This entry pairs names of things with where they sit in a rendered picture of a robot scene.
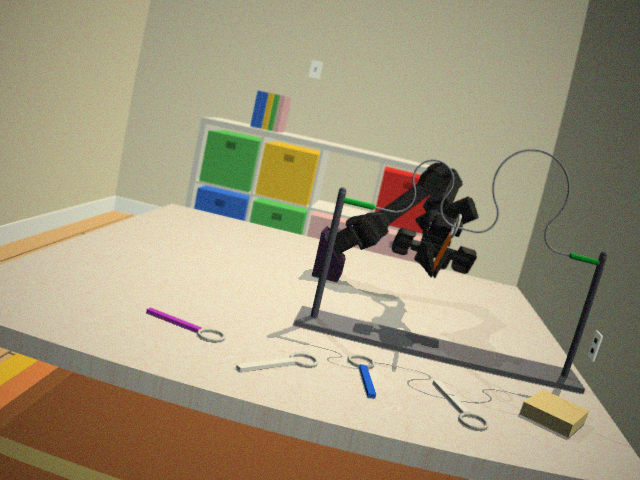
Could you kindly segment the yellow rectangular block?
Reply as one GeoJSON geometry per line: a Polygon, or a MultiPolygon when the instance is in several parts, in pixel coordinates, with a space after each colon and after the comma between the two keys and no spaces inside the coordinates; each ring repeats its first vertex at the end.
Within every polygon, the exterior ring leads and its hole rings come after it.
{"type": "Polygon", "coordinates": [[[585,423],[588,413],[587,409],[542,390],[524,401],[519,415],[569,438],[585,423]]]}

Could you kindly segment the grey ring with blue handle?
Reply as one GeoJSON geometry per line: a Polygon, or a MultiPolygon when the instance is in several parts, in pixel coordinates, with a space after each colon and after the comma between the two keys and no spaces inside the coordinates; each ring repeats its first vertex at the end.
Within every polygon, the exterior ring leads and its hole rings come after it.
{"type": "Polygon", "coordinates": [[[366,391],[367,397],[376,399],[376,395],[377,394],[376,394],[374,385],[372,383],[372,380],[371,380],[371,377],[370,377],[370,374],[369,374],[369,371],[368,371],[368,368],[371,368],[371,367],[374,366],[374,364],[375,364],[374,361],[372,359],[368,358],[368,357],[365,357],[363,355],[358,355],[358,354],[350,355],[348,357],[348,361],[350,363],[358,366],[359,371],[360,371],[360,375],[361,375],[361,378],[362,378],[362,382],[363,382],[363,385],[365,387],[365,391],[366,391]],[[371,362],[371,364],[364,365],[364,364],[359,364],[358,362],[354,362],[354,361],[351,360],[351,358],[356,358],[356,357],[357,358],[362,358],[364,360],[368,360],[368,361],[371,362]]]}

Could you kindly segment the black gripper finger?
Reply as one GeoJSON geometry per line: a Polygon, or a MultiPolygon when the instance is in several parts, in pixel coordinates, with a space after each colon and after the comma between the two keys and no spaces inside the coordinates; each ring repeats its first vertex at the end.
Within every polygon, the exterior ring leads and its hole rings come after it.
{"type": "Polygon", "coordinates": [[[436,277],[438,276],[439,272],[442,270],[445,270],[446,267],[448,266],[450,260],[452,259],[454,255],[454,251],[450,250],[450,249],[445,249],[445,253],[443,255],[443,257],[441,258],[438,266],[436,267],[435,271],[434,271],[434,279],[436,279],[436,277]]]}
{"type": "Polygon", "coordinates": [[[414,261],[424,268],[430,278],[434,275],[434,249],[435,244],[422,242],[414,257],[414,261]]]}

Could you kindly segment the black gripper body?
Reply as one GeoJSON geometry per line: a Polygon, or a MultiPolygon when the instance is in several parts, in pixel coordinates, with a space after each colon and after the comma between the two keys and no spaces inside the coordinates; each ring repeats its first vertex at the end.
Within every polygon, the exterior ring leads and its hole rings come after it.
{"type": "MultiPolygon", "coordinates": [[[[410,250],[417,252],[422,242],[428,242],[431,244],[435,244],[434,258],[436,258],[442,246],[445,243],[445,239],[430,235],[430,233],[429,233],[429,236],[431,238],[429,237],[428,239],[425,238],[426,231],[431,226],[431,224],[432,224],[432,221],[428,222],[423,227],[421,242],[413,240],[413,238],[416,236],[415,231],[408,230],[406,228],[399,229],[392,245],[392,251],[400,255],[406,255],[409,247],[410,247],[410,250]]],[[[447,249],[450,249],[450,248],[447,248],[447,249]]],[[[450,250],[453,250],[453,249],[450,249],[450,250]]],[[[451,259],[452,260],[451,269],[454,272],[458,272],[458,273],[459,272],[464,274],[468,273],[469,269],[472,267],[472,265],[477,259],[476,251],[463,246],[460,246],[458,251],[456,250],[453,250],[453,251],[454,251],[454,255],[451,259]]]]}

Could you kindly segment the purple handle with grey loop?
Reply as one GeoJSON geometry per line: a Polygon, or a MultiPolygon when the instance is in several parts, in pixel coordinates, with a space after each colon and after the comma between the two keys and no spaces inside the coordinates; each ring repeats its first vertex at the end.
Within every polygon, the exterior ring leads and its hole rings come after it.
{"type": "Polygon", "coordinates": [[[173,323],[173,324],[176,324],[176,325],[182,326],[182,327],[187,328],[187,329],[189,329],[189,330],[191,330],[191,331],[197,332],[197,335],[198,335],[200,338],[205,339],[205,340],[208,340],[208,341],[215,341],[215,342],[216,342],[216,341],[221,341],[221,340],[223,341],[223,340],[225,339],[225,335],[224,335],[221,331],[218,331],[218,330],[216,330],[216,329],[210,329],[210,328],[202,329],[201,327],[195,326],[195,325],[193,325],[193,324],[191,324],[191,323],[187,322],[186,320],[183,320],[183,319],[177,318],[177,317],[175,317],[175,316],[169,315],[169,314],[167,314],[167,313],[164,313],[164,312],[162,312],[162,311],[159,311],[159,310],[154,309],[154,308],[151,308],[151,307],[147,309],[147,312],[146,312],[146,313],[148,313],[148,314],[150,314],[150,315],[153,315],[153,316],[156,316],[156,317],[158,317],[158,318],[164,319],[164,320],[166,320],[166,321],[168,321],[168,322],[171,322],[171,323],[173,323]],[[204,335],[202,335],[202,334],[200,333],[200,332],[202,332],[202,331],[205,331],[205,332],[208,332],[208,331],[209,331],[209,332],[215,332],[215,333],[219,334],[220,336],[222,336],[222,338],[218,339],[218,338],[210,338],[210,337],[206,337],[206,336],[204,336],[204,335]]]}

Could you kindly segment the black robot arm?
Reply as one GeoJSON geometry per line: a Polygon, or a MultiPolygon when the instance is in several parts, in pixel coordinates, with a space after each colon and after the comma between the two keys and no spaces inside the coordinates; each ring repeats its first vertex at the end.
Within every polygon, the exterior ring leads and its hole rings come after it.
{"type": "MultiPolygon", "coordinates": [[[[388,234],[388,227],[392,222],[429,195],[432,196],[428,197],[423,204],[426,212],[415,219],[422,230],[425,224],[432,221],[431,226],[426,231],[426,239],[428,239],[428,237],[431,238],[429,233],[430,235],[446,239],[451,231],[452,227],[444,221],[441,215],[441,202],[444,218],[452,225],[458,214],[462,215],[459,225],[459,227],[462,228],[463,224],[479,218],[472,198],[465,197],[464,199],[454,202],[459,189],[462,187],[462,181],[457,170],[454,168],[451,169],[454,174],[454,186],[443,202],[441,200],[452,186],[452,174],[443,163],[433,163],[421,174],[418,184],[415,185],[415,200],[404,212],[393,213],[380,210],[379,212],[352,216],[346,220],[346,228],[337,232],[334,244],[334,250],[339,258],[343,252],[356,245],[360,247],[360,250],[376,245],[382,237],[388,234]]],[[[384,209],[392,211],[403,210],[409,206],[413,197],[414,188],[411,187],[396,200],[384,207],[384,209]]]]}

